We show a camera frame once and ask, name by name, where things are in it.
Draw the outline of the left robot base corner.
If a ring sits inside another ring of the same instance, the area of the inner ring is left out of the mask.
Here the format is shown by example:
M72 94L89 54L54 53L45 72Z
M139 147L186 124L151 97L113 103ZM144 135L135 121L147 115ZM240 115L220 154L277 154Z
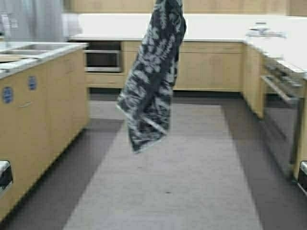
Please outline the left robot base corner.
M12 167L9 161L0 162L0 195L13 183Z

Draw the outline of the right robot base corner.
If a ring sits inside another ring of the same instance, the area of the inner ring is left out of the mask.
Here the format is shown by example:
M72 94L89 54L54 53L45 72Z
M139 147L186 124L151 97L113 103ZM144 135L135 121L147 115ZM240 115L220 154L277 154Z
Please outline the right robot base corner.
M298 185L307 194L307 162L302 161L298 173Z

